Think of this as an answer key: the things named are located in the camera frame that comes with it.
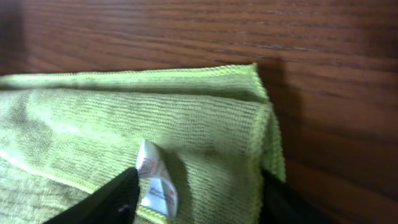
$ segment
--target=knitted fabric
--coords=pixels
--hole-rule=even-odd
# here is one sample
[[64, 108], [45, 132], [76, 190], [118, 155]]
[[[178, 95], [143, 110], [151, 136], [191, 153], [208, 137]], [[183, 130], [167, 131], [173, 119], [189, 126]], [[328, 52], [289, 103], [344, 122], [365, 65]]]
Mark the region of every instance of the knitted fabric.
[[[0, 89], [0, 156], [29, 173], [27, 186], [45, 177], [92, 193], [134, 166], [143, 139], [158, 145], [178, 215], [139, 207], [136, 223], [256, 223], [261, 169], [285, 179], [278, 123], [256, 65], [9, 75]], [[42, 201], [56, 189], [44, 185]]]

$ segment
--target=white tag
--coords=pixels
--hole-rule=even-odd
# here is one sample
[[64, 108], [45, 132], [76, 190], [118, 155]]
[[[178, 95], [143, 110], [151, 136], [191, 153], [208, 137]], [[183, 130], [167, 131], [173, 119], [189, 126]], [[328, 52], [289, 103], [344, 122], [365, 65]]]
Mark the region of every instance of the white tag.
[[177, 215], [178, 197], [158, 148], [143, 140], [136, 163], [139, 178], [150, 178], [141, 205], [170, 218]]

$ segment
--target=towel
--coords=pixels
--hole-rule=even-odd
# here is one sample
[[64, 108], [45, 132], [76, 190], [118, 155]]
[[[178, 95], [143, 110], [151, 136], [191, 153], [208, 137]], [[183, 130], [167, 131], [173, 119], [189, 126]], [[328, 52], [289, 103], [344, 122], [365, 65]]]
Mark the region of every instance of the towel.
[[1, 223], [40, 223], [83, 200], [134, 166], [143, 139], [161, 149], [178, 214], [140, 206], [135, 223], [256, 223], [261, 169], [285, 180], [256, 64], [8, 75], [0, 90]]

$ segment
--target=ribbed fabric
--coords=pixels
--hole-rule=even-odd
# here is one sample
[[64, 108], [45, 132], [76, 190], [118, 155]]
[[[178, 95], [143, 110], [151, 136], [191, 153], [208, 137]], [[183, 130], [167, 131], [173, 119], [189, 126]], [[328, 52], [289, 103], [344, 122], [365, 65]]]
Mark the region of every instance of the ribbed fabric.
[[285, 179], [256, 65], [10, 75], [0, 89], [0, 156], [31, 174], [92, 193], [135, 164], [143, 139], [160, 146], [179, 205], [174, 220], [139, 207], [155, 223], [256, 223], [261, 168]]

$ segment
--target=dark wood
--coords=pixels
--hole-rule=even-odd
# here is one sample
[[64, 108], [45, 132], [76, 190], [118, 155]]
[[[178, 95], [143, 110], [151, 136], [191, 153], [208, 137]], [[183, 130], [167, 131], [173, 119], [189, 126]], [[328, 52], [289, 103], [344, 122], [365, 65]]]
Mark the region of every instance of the dark wood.
[[398, 220], [398, 1], [18, 3], [2, 74], [257, 62], [288, 183], [341, 223]]

